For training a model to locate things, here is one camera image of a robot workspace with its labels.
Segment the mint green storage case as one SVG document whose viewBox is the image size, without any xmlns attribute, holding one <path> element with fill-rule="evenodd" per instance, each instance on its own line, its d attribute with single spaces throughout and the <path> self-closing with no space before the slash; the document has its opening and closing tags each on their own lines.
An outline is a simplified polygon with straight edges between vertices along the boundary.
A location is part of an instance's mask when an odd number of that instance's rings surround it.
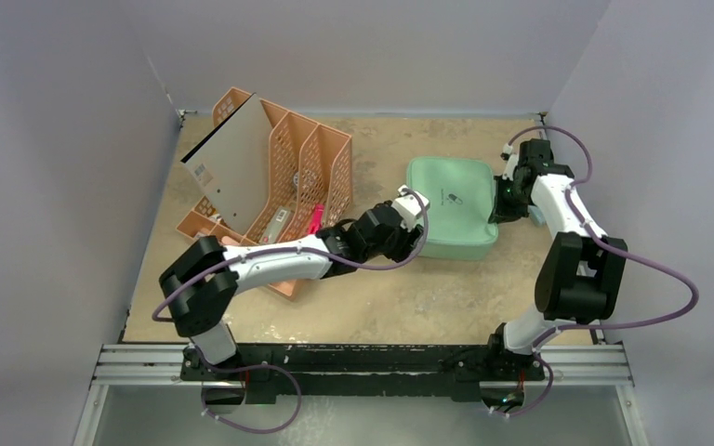
<svg viewBox="0 0 714 446">
<path fill-rule="evenodd" d="M 479 261 L 494 247 L 498 225 L 489 221 L 496 182 L 489 164 L 423 156 L 407 166 L 406 185 L 430 202 L 424 257 Z"/>
</svg>

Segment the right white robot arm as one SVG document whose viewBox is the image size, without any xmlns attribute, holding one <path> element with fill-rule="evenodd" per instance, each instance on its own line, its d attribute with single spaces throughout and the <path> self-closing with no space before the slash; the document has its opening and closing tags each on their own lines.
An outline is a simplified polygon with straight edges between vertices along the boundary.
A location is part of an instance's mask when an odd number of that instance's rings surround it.
<svg viewBox="0 0 714 446">
<path fill-rule="evenodd" d="M 520 318 L 501 325 L 503 343 L 484 354 L 487 371 L 506 378 L 521 355 L 530 356 L 567 325 L 605 320 L 615 309 L 626 260 L 626 243 L 592 223 L 578 196 L 574 174 L 555 162 L 545 139 L 529 139 L 518 149 L 506 144 L 506 167 L 495 177 L 492 224 L 509 223 L 537 208 L 552 242 L 535 280 L 534 304 Z"/>
</svg>

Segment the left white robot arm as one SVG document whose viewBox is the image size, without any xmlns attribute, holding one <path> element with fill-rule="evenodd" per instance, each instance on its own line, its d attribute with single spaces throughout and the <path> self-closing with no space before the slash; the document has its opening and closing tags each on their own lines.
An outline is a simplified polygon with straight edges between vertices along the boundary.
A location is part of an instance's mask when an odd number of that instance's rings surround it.
<svg viewBox="0 0 714 446">
<path fill-rule="evenodd" d="M 371 269 L 383 256 L 394 268 L 408 264 L 427 237 L 430 202 L 411 190 L 379 203 L 357 219 L 345 219 L 285 243 L 223 245 L 205 236 L 191 245 L 159 278 L 178 336 L 198 349 L 205 369 L 218 380 L 237 374 L 240 355 L 222 317 L 232 299 L 271 283 L 323 280 Z"/>
</svg>

